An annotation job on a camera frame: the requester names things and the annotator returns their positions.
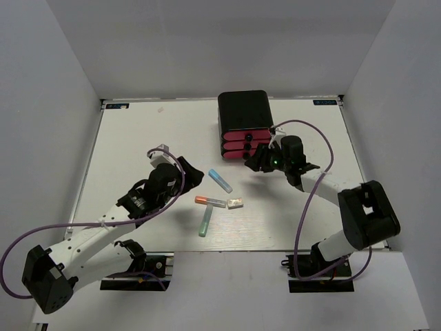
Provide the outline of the light blue glue stick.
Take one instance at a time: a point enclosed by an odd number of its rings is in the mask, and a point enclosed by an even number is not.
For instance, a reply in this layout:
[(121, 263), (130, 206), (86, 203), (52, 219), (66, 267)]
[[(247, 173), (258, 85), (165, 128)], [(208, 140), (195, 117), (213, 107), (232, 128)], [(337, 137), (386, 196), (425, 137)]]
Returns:
[(233, 189), (230, 186), (230, 184), (228, 184), (228, 182), (226, 182), (226, 180), (224, 180), (224, 178), (222, 178), (221, 175), (219, 175), (219, 173), (217, 173), (217, 171), (215, 171), (214, 169), (210, 169), (208, 172), (208, 175), (224, 190), (226, 191), (226, 193), (232, 193)]

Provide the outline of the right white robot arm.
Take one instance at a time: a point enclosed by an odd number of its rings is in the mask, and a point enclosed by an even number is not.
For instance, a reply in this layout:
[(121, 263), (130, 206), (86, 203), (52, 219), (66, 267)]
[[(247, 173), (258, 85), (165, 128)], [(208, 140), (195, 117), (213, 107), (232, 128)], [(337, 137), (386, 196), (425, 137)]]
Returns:
[(400, 234), (400, 222), (381, 183), (337, 180), (307, 161), (300, 137), (259, 144), (245, 166), (254, 172), (281, 171), (295, 189), (338, 206), (342, 230), (311, 247), (309, 267), (315, 273), (329, 274), (342, 258)]

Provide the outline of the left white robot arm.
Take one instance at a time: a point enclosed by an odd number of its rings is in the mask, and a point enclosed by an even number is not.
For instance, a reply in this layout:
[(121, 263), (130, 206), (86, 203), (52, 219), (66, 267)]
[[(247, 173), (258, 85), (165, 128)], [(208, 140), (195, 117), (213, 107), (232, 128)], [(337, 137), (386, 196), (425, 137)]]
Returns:
[(136, 182), (96, 226), (86, 226), (70, 238), (43, 249), (31, 249), (22, 282), (44, 314), (62, 308), (73, 294), (105, 277), (135, 277), (147, 272), (148, 258), (132, 239), (121, 240), (156, 216), (170, 199), (197, 187), (204, 174), (184, 157), (159, 157), (147, 179)]

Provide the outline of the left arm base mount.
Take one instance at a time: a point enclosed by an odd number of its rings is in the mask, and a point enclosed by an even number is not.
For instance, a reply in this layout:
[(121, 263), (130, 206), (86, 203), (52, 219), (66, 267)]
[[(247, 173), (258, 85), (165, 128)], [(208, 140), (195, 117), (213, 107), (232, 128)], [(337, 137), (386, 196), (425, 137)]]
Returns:
[(146, 252), (131, 239), (117, 241), (114, 245), (127, 250), (132, 262), (126, 271), (102, 279), (100, 290), (164, 292), (168, 289), (173, 273), (173, 253)]

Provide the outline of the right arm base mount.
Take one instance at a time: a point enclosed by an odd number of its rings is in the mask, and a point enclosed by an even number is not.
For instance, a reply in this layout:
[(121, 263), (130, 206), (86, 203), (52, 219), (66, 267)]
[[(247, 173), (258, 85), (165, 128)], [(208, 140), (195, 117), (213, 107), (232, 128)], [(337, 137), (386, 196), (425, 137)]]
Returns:
[[(311, 277), (312, 275), (330, 267), (338, 260), (325, 261), (322, 257), (318, 244), (311, 247), (308, 254), (298, 254), (297, 265), (300, 276)], [(338, 293), (354, 292), (353, 281), (347, 281), (352, 276), (348, 260), (337, 265), (326, 273), (308, 281), (301, 281), (295, 274), (294, 256), (289, 254), (281, 261), (281, 266), (286, 269), (290, 293)]]

